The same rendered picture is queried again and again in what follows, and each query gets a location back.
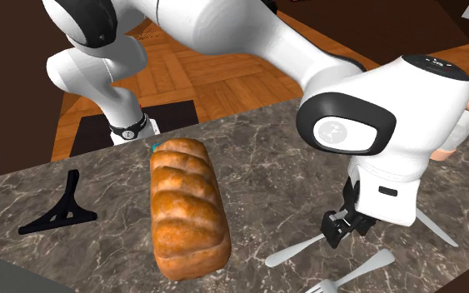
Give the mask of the silver pointed knife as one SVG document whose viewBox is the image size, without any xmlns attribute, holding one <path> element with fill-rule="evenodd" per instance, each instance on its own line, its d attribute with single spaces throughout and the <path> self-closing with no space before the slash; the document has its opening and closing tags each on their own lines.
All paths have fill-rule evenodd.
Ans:
<svg viewBox="0 0 469 293">
<path fill-rule="evenodd" d="M 420 209 L 416 209 L 417 219 L 423 223 L 427 228 L 429 228 L 433 233 L 439 236 L 447 244 L 458 247 L 458 244 L 442 229 L 440 228 L 433 220 L 431 220 L 425 213 Z"/>
</svg>

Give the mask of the brown bread loaf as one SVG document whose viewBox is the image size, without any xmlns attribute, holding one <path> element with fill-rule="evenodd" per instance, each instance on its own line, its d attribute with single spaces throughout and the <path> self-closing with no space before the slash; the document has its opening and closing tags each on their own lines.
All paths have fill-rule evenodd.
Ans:
<svg viewBox="0 0 469 293">
<path fill-rule="evenodd" d="M 222 269 L 231 237 L 217 178 L 206 147 L 176 138 L 157 146 L 150 159 L 153 253 L 172 281 Z"/>
</svg>

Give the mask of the black squeegee tool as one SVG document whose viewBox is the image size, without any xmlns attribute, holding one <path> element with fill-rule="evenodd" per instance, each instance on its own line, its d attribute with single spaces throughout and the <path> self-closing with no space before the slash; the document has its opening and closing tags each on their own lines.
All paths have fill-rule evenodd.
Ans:
<svg viewBox="0 0 469 293">
<path fill-rule="evenodd" d="M 64 226 L 72 226 L 84 222 L 95 221 L 97 213 L 80 207 L 75 200 L 75 191 L 79 180 L 79 171 L 70 170 L 67 174 L 65 192 L 58 203 L 38 219 L 20 226 L 19 235 L 26 235 L 38 231 L 46 231 Z"/>
</svg>

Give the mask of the silver fork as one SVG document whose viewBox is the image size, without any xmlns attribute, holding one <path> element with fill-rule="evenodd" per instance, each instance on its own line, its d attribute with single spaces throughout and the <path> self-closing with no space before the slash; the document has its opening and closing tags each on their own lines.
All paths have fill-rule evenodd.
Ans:
<svg viewBox="0 0 469 293">
<path fill-rule="evenodd" d="M 337 293 L 337 289 L 348 281 L 352 281 L 370 271 L 388 266 L 394 262 L 395 259 L 395 256 L 388 249 L 382 249 L 341 279 L 337 281 L 331 281 L 328 279 L 322 280 L 312 288 L 308 289 L 305 293 Z"/>
</svg>

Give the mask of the toy figure in white clothes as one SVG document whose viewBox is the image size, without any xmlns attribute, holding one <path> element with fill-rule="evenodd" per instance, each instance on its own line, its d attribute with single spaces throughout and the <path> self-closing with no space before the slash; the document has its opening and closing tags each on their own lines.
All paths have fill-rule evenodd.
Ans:
<svg viewBox="0 0 469 293">
<path fill-rule="evenodd" d="M 452 133 L 446 141 L 436 149 L 431 159 L 433 161 L 445 161 L 451 154 L 453 154 L 457 147 L 462 144 L 469 135 L 469 101 L 466 110 L 462 113 L 459 121 L 455 125 Z"/>
</svg>

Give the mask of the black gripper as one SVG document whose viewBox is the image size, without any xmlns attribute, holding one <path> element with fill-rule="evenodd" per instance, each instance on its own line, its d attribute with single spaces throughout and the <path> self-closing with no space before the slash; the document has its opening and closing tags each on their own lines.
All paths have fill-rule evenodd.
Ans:
<svg viewBox="0 0 469 293">
<path fill-rule="evenodd" d="M 352 184 L 351 178 L 343 188 L 344 204 L 339 212 L 327 211 L 321 224 L 321 232 L 331 248 L 336 249 L 340 241 L 351 231 L 356 230 L 365 236 L 377 219 L 356 211 L 356 203 L 360 195 L 360 182 Z"/>
</svg>

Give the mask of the dark robot stand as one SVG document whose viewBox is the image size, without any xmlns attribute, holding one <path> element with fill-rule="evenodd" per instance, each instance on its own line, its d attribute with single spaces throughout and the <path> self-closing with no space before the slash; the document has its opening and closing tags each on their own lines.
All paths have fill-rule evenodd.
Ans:
<svg viewBox="0 0 469 293">
<path fill-rule="evenodd" d="M 169 132 L 199 123 L 193 100 L 144 107 L 142 111 L 156 121 L 160 132 Z M 103 114 L 82 117 L 70 157 L 112 147 L 110 133 L 107 119 Z"/>
</svg>

